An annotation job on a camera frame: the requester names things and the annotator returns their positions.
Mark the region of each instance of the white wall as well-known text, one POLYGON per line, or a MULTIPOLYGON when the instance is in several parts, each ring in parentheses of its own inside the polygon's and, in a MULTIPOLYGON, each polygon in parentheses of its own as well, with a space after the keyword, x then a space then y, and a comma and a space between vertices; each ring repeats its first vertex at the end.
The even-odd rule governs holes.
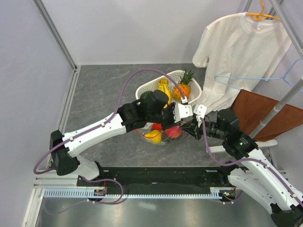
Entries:
MULTIPOLYGON (((77 64, 191 63, 205 27, 246 0, 43 0, 77 64)), ((260 12, 259 0, 250 11, 260 12)))
POLYGON ((21 226, 72 69, 32 0, 0 1, 0 226, 21 226))
MULTIPOLYGON (((303 5, 300 0, 287 0, 282 6, 283 10, 287 14, 288 18, 294 25, 296 31, 298 32, 301 40, 303 40, 303 16, 302 10, 303 5)), ((276 71, 272 77, 281 77, 285 74, 288 68, 293 64, 296 59, 299 59, 295 47, 292 45, 290 50, 287 52, 276 71)), ((295 84, 303 76, 303 62, 297 62, 296 66, 287 76, 288 80, 295 84)), ((254 89, 261 95, 274 98, 276 100, 281 100, 284 95, 291 89, 282 80, 273 81, 262 81, 254 89)), ((290 102, 290 105, 297 106, 303 109, 303 94, 298 93, 290 102)), ((273 156, 274 162, 282 169, 286 170, 290 181, 303 191, 303 125, 296 127, 288 132, 283 133, 277 137, 278 146, 270 148, 271 154, 273 156)))

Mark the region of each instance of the plastic basket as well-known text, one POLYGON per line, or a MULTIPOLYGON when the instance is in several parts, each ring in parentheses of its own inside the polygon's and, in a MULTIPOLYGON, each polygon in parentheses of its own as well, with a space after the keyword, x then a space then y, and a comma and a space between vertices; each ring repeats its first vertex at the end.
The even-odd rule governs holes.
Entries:
MULTIPOLYGON (((179 83, 181 81, 180 77, 184 76, 184 71, 183 70, 176 70, 173 72, 168 73, 167 75, 169 75, 170 77, 172 77, 172 79, 174 81, 176 81, 177 83, 179 83)), ((145 92, 145 91, 154 91, 158 88, 159 86, 159 80, 161 78, 163 78, 165 76, 162 77, 158 77, 146 84, 143 84, 142 86, 140 86, 137 90, 136 90, 136 99, 139 99, 139 97, 145 92)), ((190 81, 189 83, 190 85, 190 97, 188 99, 188 104, 195 104, 197 102, 197 100, 199 99, 199 97, 202 94, 202 89, 201 87, 198 85, 197 81, 195 79, 192 79, 192 81, 190 81)), ((170 90, 170 92, 172 93, 173 89, 174 89, 174 84, 169 80, 169 85, 168 85, 168 89, 170 90)), ((172 100, 175 103, 180 103, 179 101, 173 99, 172 100)))

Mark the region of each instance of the yellow hanger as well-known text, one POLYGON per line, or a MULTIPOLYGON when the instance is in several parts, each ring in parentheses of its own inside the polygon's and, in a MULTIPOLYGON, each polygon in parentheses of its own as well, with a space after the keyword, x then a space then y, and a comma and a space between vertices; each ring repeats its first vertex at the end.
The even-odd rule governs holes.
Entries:
POLYGON ((263 3, 263 0, 260 0, 260 3, 261 3, 261 6, 262 6, 262 10, 261 10, 260 13, 246 13, 246 15, 251 15, 254 20, 264 20, 264 19, 266 19, 268 17, 280 20, 280 18, 278 18, 278 17, 272 16, 272 15, 268 15, 268 14, 262 14, 263 11, 264 11, 265 5, 263 3))

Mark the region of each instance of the white t-shirt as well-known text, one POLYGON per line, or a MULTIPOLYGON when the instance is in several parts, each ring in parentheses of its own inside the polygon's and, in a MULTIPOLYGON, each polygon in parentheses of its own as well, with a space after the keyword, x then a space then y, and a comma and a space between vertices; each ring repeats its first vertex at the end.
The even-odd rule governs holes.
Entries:
MULTIPOLYGON (((206 27, 193 57, 196 67, 205 67, 205 82, 199 103, 207 113, 228 108, 239 90, 214 80, 216 75, 233 78, 269 78, 286 54, 291 40, 278 20, 254 20, 246 13, 222 17, 206 27)), ((251 91, 259 80, 217 78, 251 91)))

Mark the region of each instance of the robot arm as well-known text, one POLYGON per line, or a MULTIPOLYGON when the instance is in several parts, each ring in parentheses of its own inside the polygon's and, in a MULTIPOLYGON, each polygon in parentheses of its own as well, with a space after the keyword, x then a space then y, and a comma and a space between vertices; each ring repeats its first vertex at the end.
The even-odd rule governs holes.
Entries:
POLYGON ((191 105, 172 103, 163 109, 167 102, 166 94, 156 90, 144 100, 124 104, 107 124, 103 124, 103 122, 112 114, 101 121, 64 135, 59 131, 54 131, 51 134, 50 148, 62 141, 69 140, 52 153, 57 175, 74 173, 88 180, 95 179, 102 173, 101 166, 98 162, 89 161, 80 155, 87 148, 113 136, 144 128, 149 123, 161 123, 163 129, 168 129, 180 125, 182 122, 191 121, 193 115, 196 119, 204 118, 206 113, 206 107, 203 105, 195 105, 192 108, 191 105), (102 127, 91 130, 98 125, 102 125, 102 127))
MULTIPOLYGON (((168 97, 161 91, 150 93, 144 100, 136 100, 124 104, 118 109, 115 117, 107 124, 103 124, 107 118, 89 125, 85 128, 68 132, 62 135, 59 131, 51 134, 50 148, 69 139, 52 153, 58 175, 75 173, 88 180, 102 178, 102 168, 98 162, 91 162, 80 156, 80 153, 101 141, 116 135, 130 132, 134 129, 146 127, 148 123, 161 123, 163 129, 180 126, 180 129, 188 132, 196 139, 201 139, 203 130, 201 118, 204 119, 206 107, 172 103, 164 109, 168 97), (79 137, 80 133, 93 129, 79 137)), ((303 200, 303 193, 295 189, 283 176, 271 165, 252 138, 239 129, 239 121, 231 110, 221 110, 216 122, 206 122, 206 134, 224 140, 223 146, 227 153, 242 160, 249 170, 259 179, 259 182, 248 177, 244 171, 233 165, 227 171, 227 181, 239 187, 256 201, 258 201, 271 214, 277 226, 294 227, 298 221, 302 221, 303 209, 295 197, 303 200), (256 162, 245 160, 253 158, 266 164, 264 167, 256 162), (294 193, 290 193, 278 177, 283 179, 294 193)))

